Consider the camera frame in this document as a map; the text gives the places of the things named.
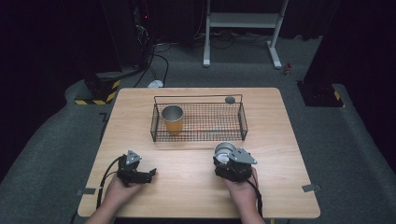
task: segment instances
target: black wire basket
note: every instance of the black wire basket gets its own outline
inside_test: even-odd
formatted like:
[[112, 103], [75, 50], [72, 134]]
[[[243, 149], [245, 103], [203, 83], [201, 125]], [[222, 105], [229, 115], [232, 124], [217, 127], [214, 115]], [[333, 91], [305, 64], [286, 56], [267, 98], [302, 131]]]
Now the black wire basket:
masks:
[[[183, 128], [177, 135], [166, 130], [162, 118], [168, 105], [183, 109]], [[155, 96], [150, 131], [154, 142], [245, 140], [248, 124], [242, 94]]]

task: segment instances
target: wire mesh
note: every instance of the wire mesh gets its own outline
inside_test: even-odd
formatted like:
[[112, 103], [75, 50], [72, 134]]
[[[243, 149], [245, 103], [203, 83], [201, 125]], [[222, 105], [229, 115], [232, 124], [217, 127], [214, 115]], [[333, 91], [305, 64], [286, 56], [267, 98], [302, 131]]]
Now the wire mesh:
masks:
[[[201, 99], [204, 101], [210, 97], [214, 96], [201, 96]], [[248, 124], [242, 95], [240, 99], [240, 102], [231, 104], [156, 103], [151, 123], [152, 139], [154, 142], [245, 140], [248, 134]], [[168, 105], [178, 105], [183, 109], [183, 129], [178, 135], [169, 134], [163, 122], [161, 113]]]

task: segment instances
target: wooden table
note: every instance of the wooden table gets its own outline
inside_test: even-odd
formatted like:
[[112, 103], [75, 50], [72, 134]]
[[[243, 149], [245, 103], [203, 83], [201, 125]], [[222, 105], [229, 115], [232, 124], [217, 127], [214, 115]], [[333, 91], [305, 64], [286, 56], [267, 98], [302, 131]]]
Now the wooden table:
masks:
[[[263, 216], [318, 217], [315, 193], [302, 189], [311, 182], [275, 88], [120, 90], [86, 187], [98, 189], [109, 164], [131, 149], [143, 158], [138, 171], [157, 168], [157, 174], [117, 217], [239, 217], [223, 181], [214, 173], [212, 157], [219, 142], [153, 142], [150, 135], [154, 96], [212, 94], [243, 94], [247, 138], [232, 143], [258, 161], [254, 167], [259, 175]], [[82, 196], [80, 216], [88, 217], [95, 211], [97, 191]]]

